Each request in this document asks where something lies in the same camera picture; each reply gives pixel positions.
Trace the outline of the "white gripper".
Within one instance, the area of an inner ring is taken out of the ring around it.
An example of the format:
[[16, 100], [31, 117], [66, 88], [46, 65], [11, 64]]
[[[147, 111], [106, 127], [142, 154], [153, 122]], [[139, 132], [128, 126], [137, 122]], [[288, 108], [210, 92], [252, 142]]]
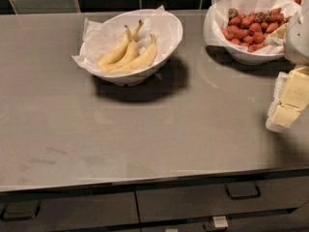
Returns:
[[289, 73], [278, 74], [267, 113], [267, 129], [283, 132], [309, 105], [309, 0], [301, 0], [290, 22], [270, 33], [265, 42], [273, 46], [284, 42], [285, 57], [296, 64]]

